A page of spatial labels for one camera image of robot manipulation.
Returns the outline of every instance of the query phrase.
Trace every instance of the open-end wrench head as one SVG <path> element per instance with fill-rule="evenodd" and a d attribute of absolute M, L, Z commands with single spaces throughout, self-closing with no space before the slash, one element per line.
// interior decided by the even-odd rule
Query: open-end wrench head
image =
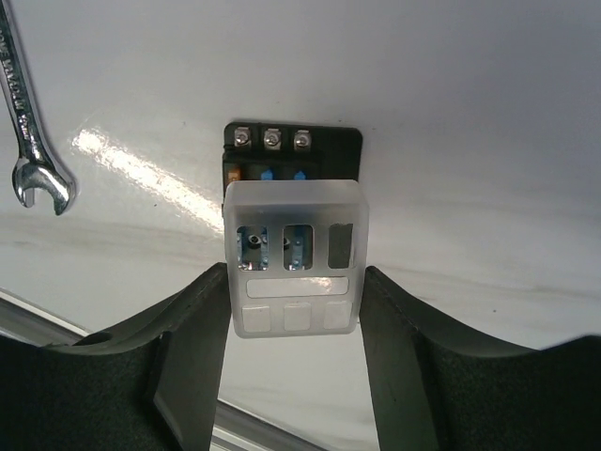
<path fill-rule="evenodd" d="M 39 163 L 19 160 L 12 171 L 12 187 L 17 198 L 27 208 L 34 205 L 34 190 L 41 189 L 54 202 L 54 213 L 64 213 L 75 196 L 75 184 L 55 170 Z"/>

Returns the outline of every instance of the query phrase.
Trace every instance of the orange component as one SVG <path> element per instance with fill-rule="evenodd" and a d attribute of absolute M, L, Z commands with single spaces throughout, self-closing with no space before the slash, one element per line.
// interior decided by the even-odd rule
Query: orange component
<path fill-rule="evenodd" d="M 239 166 L 232 167 L 229 171 L 227 171 L 227 184 L 229 185 L 232 181 L 242 180 L 242 171 L 240 171 Z"/>

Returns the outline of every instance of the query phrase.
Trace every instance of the black terminal block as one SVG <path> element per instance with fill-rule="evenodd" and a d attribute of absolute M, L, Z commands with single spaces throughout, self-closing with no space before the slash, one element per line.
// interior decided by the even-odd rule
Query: black terminal block
<path fill-rule="evenodd" d="M 236 121 L 225 127 L 223 141 L 223 195 L 236 180 L 359 181 L 357 129 Z"/>

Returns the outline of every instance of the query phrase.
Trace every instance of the wrench handle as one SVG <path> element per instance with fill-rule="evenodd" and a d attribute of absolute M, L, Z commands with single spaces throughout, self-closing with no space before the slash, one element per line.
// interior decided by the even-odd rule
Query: wrench handle
<path fill-rule="evenodd" d="M 0 84 L 19 141 L 19 157 L 52 164 L 37 124 L 36 105 L 23 58 L 16 23 L 8 0 L 0 3 Z"/>

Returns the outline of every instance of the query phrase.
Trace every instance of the silver wrench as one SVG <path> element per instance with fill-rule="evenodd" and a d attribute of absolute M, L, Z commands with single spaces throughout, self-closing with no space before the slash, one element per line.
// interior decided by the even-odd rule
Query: silver wrench
<path fill-rule="evenodd" d="M 62 214 L 75 197 L 75 180 L 53 155 L 44 136 L 8 0 L 0 4 L 0 66 L 0 83 L 19 145 L 12 187 L 27 208 L 35 203 L 35 188 L 46 191 L 54 201 L 56 215 Z"/>

